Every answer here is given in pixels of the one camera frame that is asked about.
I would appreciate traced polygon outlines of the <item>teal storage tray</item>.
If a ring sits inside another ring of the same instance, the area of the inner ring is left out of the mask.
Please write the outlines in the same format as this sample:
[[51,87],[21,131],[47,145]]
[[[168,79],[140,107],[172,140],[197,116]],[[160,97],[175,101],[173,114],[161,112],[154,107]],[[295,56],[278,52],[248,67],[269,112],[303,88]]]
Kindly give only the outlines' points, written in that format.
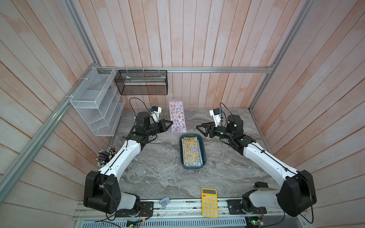
[[206,153],[203,139],[198,134],[184,134],[179,139],[180,158],[183,168],[201,169],[206,165]]

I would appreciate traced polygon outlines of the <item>pink sticker sheet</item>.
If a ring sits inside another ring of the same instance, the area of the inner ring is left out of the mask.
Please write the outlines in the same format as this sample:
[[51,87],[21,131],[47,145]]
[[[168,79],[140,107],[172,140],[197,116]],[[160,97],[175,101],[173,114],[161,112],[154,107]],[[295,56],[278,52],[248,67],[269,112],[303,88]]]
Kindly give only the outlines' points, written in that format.
[[187,132],[183,102],[177,100],[169,100],[169,113],[170,119],[173,121],[172,133],[185,133]]

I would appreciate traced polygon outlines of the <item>yellow green sticker sheet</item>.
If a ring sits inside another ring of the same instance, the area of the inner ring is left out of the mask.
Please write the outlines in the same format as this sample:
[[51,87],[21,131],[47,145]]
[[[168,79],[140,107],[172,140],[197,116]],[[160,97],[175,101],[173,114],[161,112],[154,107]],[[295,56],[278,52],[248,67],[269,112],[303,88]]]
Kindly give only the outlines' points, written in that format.
[[186,167],[201,167],[203,165],[200,145],[197,137],[182,139],[183,164]]

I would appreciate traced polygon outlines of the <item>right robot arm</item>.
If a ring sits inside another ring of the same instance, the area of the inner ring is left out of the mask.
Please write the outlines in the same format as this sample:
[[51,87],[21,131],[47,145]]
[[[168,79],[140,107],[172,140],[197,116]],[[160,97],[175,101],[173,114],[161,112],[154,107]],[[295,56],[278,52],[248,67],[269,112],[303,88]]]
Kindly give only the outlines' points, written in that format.
[[254,184],[241,200],[241,213],[252,214],[260,208],[276,208],[296,217],[313,208],[317,196],[312,174],[298,171],[267,152],[256,140],[246,135],[239,115],[229,115],[226,126],[220,125],[221,115],[212,114],[213,122],[203,123],[196,129],[205,137],[218,137],[239,154],[267,172],[277,187],[264,182]]

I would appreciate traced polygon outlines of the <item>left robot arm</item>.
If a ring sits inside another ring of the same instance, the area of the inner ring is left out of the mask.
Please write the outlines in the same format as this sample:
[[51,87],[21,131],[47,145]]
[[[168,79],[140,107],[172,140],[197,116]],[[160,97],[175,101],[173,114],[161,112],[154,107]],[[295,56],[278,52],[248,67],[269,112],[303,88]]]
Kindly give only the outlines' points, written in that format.
[[140,197],[122,193],[119,181],[130,162],[152,142],[149,137],[164,133],[173,125],[172,121],[159,120],[161,111],[160,107],[153,106],[147,112],[138,113],[122,148],[97,172],[88,173],[83,200],[85,207],[107,214],[124,212],[129,216],[140,212]]

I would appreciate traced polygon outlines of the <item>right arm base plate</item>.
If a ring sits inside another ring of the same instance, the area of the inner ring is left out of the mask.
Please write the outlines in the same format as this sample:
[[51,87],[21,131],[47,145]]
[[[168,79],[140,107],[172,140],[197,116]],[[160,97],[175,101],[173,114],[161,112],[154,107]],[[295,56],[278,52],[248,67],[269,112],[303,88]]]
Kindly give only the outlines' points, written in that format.
[[231,215],[267,213],[265,207],[254,207],[247,199],[229,199],[227,200],[227,205]]

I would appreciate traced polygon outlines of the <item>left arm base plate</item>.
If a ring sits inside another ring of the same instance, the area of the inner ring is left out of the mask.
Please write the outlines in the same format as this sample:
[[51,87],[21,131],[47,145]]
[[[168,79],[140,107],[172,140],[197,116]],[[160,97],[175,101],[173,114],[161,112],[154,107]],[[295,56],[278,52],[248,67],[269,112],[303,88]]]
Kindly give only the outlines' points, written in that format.
[[153,215],[153,201],[137,201],[132,209],[118,209],[117,218],[151,217]]

